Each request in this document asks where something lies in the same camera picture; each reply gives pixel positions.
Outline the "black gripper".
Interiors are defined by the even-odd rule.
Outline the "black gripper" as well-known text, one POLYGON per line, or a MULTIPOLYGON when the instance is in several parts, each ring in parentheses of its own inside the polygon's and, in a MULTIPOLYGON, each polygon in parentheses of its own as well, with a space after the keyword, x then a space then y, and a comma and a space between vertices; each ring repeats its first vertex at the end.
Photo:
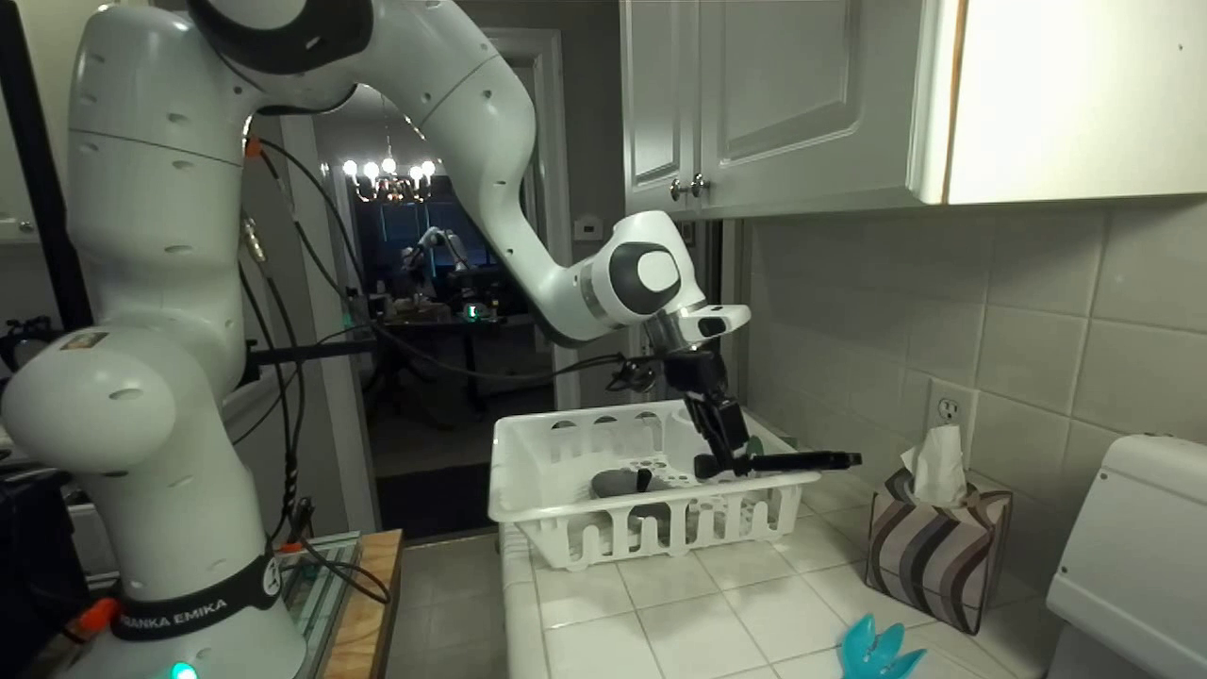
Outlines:
POLYGON ((708 452, 731 461, 746 444, 746 419, 727 394, 726 363, 713 351, 679 351, 665 360, 665 376, 684 398, 708 452))

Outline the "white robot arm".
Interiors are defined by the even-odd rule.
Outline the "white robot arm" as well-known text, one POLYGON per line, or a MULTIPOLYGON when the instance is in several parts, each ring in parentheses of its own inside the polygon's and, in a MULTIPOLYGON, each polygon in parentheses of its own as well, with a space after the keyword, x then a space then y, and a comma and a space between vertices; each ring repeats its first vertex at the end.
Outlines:
POLYGON ((634 210, 562 265, 519 209, 534 105, 455 0, 102 3, 68 105, 68 239, 93 320, 16 371, 4 432, 81 480, 118 559, 111 630, 57 679, 303 679, 275 531, 221 402, 249 363, 249 126, 384 96, 566 345, 645 324, 695 360, 749 311, 713 302, 673 217, 634 210))

